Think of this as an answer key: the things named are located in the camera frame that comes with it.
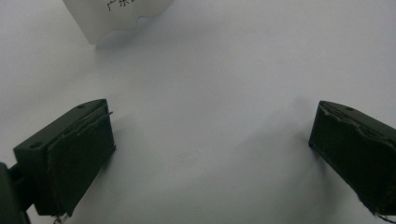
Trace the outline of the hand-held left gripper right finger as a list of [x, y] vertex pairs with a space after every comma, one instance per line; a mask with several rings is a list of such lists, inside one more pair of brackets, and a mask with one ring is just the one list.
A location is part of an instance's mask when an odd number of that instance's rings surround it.
[[321, 101], [308, 145], [371, 213], [396, 216], [396, 129], [355, 108]]

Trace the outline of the white and blue pouch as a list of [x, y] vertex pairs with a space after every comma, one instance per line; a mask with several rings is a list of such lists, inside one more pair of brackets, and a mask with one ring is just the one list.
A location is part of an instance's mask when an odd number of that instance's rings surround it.
[[132, 30], [142, 17], [160, 14], [174, 0], [63, 0], [88, 42], [115, 30]]

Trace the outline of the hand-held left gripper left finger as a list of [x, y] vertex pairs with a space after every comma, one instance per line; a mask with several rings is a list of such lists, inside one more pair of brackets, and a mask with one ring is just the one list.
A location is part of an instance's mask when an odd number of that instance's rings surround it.
[[35, 184], [37, 213], [70, 216], [115, 149], [107, 100], [98, 99], [72, 108], [14, 153]]

